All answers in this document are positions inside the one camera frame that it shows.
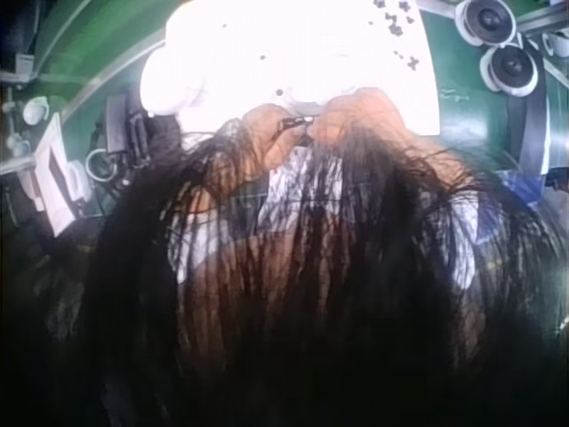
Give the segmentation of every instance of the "wet hair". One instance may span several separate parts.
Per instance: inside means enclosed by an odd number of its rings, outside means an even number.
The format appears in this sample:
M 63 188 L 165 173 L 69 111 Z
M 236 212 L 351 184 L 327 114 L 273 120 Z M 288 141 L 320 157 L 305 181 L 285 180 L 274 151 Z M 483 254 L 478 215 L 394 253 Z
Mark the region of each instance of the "wet hair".
M 268 177 L 212 186 L 220 159 L 238 171 L 252 153 L 240 132 L 140 171 L 85 283 L 70 423 L 566 421 L 555 224 L 475 165 L 448 185 L 365 129 L 344 140 L 305 138 L 279 199 Z M 217 209 L 189 215 L 204 189 Z M 457 280 L 467 258 L 476 272 Z

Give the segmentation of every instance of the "hand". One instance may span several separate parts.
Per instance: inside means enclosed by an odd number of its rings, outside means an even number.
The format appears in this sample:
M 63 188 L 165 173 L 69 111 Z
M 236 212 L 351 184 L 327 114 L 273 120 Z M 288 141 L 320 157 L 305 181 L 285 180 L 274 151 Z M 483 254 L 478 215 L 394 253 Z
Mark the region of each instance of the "hand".
M 379 89 L 362 88 L 353 95 L 330 100 L 308 134 L 316 143 L 337 146 L 354 125 L 371 130 L 378 141 L 401 149 L 409 157 L 424 159 L 443 184 L 463 182 L 467 173 L 464 164 L 435 141 L 409 132 L 395 104 Z
M 285 109 L 274 104 L 264 104 L 252 109 L 243 117 L 243 126 L 251 138 L 253 158 L 244 163 L 244 179 L 254 181 L 264 173 L 279 167 L 306 133 L 306 126 L 288 129 L 278 135 L 281 121 L 291 117 Z
M 316 142 L 336 145 L 354 125 L 374 131 L 386 142 L 407 142 L 413 138 L 395 104 L 374 88 L 362 88 L 330 100 L 309 128 L 309 136 Z
M 239 153 L 242 156 L 238 159 L 239 167 L 235 159 L 214 163 L 207 178 L 208 189 L 217 197 L 226 197 L 244 182 L 255 181 L 279 167 L 306 133 L 306 126 L 298 126 L 277 134 L 281 121 L 288 117 L 291 117 L 288 111 L 274 104 L 261 105 L 245 114 L 242 124 L 250 146 Z M 206 212 L 215 206 L 210 192 L 202 190 L 195 195 L 190 212 Z

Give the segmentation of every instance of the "dark background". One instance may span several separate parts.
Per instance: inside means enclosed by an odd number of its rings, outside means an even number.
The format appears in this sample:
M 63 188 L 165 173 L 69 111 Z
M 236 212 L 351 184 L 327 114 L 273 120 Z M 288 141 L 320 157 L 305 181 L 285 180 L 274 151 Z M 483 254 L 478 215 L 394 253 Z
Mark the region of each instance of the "dark background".
M 13 71 L 14 55 L 33 53 L 37 29 L 57 0 L 0 0 L 0 68 Z

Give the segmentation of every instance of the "small black object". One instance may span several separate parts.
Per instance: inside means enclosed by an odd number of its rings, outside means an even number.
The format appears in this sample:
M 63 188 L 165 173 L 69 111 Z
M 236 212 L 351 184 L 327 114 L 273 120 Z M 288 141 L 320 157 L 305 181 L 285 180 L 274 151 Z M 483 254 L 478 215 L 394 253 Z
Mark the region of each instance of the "small black object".
M 414 58 L 413 56 L 411 57 L 411 61 L 407 64 L 413 71 L 415 71 L 417 69 L 417 64 L 419 64 L 419 60 L 417 60 L 416 58 Z
M 411 6 L 407 2 L 399 2 L 399 9 L 409 12 L 411 10 Z
M 119 93 L 107 98 L 103 116 L 103 128 L 109 154 L 128 150 L 128 135 L 124 123 L 127 121 L 126 94 Z
M 134 154 L 134 167 L 147 165 L 150 161 L 148 134 L 144 126 L 144 108 L 140 101 L 140 90 L 133 86 L 127 92 L 127 111 L 130 131 L 130 148 Z
M 315 118 L 312 116 L 284 118 L 283 120 L 281 120 L 278 126 L 278 131 L 276 131 L 276 137 L 280 136 L 282 132 L 292 129 L 294 127 L 311 125 L 314 122 L 314 119 Z
M 469 3 L 465 24 L 473 36 L 495 44 L 508 40 L 514 29 L 514 22 L 508 10 L 496 0 L 477 0 Z
M 569 188 L 569 167 L 556 167 L 545 176 L 545 186 L 555 190 Z
M 391 34 L 399 37 L 401 35 L 403 35 L 403 30 L 401 29 L 401 27 L 399 27 L 395 22 L 393 22 L 390 26 L 389 26 L 389 31 L 391 31 Z

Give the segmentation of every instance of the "white paper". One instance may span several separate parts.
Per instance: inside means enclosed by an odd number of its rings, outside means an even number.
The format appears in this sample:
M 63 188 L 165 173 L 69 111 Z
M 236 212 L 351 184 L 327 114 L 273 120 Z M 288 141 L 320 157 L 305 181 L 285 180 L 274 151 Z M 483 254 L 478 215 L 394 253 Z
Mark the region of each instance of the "white paper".
M 141 81 L 141 93 L 156 98 L 143 96 L 145 107 L 160 114 L 170 102 L 184 133 L 216 132 L 263 103 L 311 115 L 335 96 L 378 87 L 409 130 L 437 135 L 429 42 L 419 8 L 407 3 L 408 10 L 398 0 L 382 7 L 373 0 L 194 0 L 168 21 L 164 69 Z M 394 20 L 400 35 L 390 29 Z M 185 104 L 166 99 L 171 87 L 185 91 Z
M 16 74 L 29 76 L 34 71 L 34 55 L 16 54 Z
M 75 216 L 61 194 L 61 190 L 50 170 L 50 157 L 52 154 L 60 167 L 61 173 L 66 177 L 67 158 L 63 146 L 59 113 L 53 115 L 52 121 L 47 126 L 44 136 L 34 153 L 36 158 L 34 174 L 47 217 L 53 228 L 53 235 L 57 237 L 75 220 Z

